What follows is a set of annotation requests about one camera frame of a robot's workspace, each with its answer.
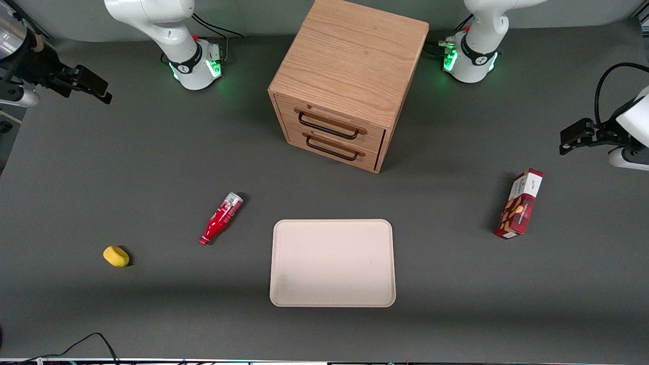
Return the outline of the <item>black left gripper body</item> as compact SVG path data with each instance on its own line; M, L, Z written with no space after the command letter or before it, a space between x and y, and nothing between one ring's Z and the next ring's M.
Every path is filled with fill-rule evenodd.
M589 147L612 145L623 148L630 145L631 135L617 121L596 123L594 120L589 120L589 122L594 132L588 143Z

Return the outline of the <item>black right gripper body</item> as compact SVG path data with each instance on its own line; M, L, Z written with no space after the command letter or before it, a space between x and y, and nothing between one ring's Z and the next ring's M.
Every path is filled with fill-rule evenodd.
M55 49L44 45L41 51L37 51L36 46L37 38L34 34L28 34L18 51L11 55L13 75L32 85L53 90L63 97L70 97L72 88L68 71L71 67L60 61Z

